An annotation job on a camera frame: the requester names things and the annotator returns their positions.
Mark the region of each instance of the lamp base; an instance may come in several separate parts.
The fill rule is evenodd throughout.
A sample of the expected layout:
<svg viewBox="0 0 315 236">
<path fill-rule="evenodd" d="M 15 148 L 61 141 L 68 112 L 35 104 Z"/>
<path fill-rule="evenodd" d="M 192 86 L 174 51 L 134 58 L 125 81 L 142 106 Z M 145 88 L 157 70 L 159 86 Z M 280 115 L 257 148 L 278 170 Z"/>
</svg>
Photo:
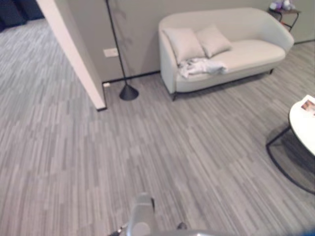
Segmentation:
<svg viewBox="0 0 315 236">
<path fill-rule="evenodd" d="M 139 92 L 131 87 L 129 84 L 125 84 L 123 90 L 119 94 L 119 97 L 124 101 L 131 101 L 138 97 Z"/>
</svg>

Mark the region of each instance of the lamp pole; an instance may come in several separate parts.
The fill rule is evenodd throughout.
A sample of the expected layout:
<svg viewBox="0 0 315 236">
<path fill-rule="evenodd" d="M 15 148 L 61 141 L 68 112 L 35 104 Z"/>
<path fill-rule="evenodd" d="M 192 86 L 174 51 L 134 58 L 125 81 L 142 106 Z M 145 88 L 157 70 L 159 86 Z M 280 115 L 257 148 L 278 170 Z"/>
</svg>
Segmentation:
<svg viewBox="0 0 315 236">
<path fill-rule="evenodd" d="M 123 60 L 122 60 L 122 56 L 121 56 L 119 45 L 118 45 L 118 40 L 117 40 L 117 35 L 116 35 L 115 27 L 114 27 L 112 13 L 111 13 L 111 9 L 109 6 L 109 0 L 105 0 L 105 1 L 106 1 L 107 11 L 108 11 L 108 15 L 109 15 L 110 25 L 112 27 L 114 40 L 115 40 L 115 44 L 116 44 L 117 51 L 118 51 L 119 62 L 120 62 L 120 65 L 121 65 L 121 68 L 123 71 L 124 82 L 125 82 L 125 86 L 122 89 L 121 93 L 119 94 L 119 97 L 124 101 L 131 101 L 131 100 L 134 100 L 138 97 L 139 92 L 127 83 L 127 77 L 126 77 L 126 73 L 125 73 L 125 69 L 124 69 L 124 65 L 123 65 Z"/>
</svg>

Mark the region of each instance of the sofa leg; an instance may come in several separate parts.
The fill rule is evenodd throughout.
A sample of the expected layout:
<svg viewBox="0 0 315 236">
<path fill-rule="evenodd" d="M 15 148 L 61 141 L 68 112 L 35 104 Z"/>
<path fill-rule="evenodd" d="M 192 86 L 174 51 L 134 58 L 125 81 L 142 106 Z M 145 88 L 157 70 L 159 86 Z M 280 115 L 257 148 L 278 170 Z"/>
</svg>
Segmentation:
<svg viewBox="0 0 315 236">
<path fill-rule="evenodd" d="M 175 101 L 176 96 L 177 96 L 177 92 L 175 92 L 175 93 L 172 94 L 172 101 L 173 101 L 173 102 Z"/>
</svg>

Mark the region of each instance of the white wall edge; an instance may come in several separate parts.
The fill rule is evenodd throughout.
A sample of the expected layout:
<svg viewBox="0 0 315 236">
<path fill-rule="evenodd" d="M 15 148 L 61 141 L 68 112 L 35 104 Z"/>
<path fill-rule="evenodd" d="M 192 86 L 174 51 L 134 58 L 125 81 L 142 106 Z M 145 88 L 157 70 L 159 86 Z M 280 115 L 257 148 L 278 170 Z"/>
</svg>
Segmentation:
<svg viewBox="0 0 315 236">
<path fill-rule="evenodd" d="M 86 65 L 83 62 L 79 51 L 77 50 L 74 41 L 63 21 L 56 3 L 54 0 L 37 0 L 37 3 L 96 109 L 106 108 L 104 96 L 103 94 L 99 93 L 99 90 L 96 87 L 102 87 L 102 83 L 100 81 L 99 85 L 96 85 L 91 78 L 91 75 L 88 72 Z"/>
</svg>

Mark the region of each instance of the magazine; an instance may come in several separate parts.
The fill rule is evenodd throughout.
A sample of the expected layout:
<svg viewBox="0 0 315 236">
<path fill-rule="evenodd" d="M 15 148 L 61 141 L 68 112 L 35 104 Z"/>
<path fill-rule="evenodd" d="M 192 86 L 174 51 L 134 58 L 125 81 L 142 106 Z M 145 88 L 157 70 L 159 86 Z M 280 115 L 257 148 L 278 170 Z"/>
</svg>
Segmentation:
<svg viewBox="0 0 315 236">
<path fill-rule="evenodd" d="M 315 98 L 307 95 L 304 100 L 305 102 L 302 105 L 302 109 L 307 111 L 310 115 L 315 116 Z"/>
</svg>

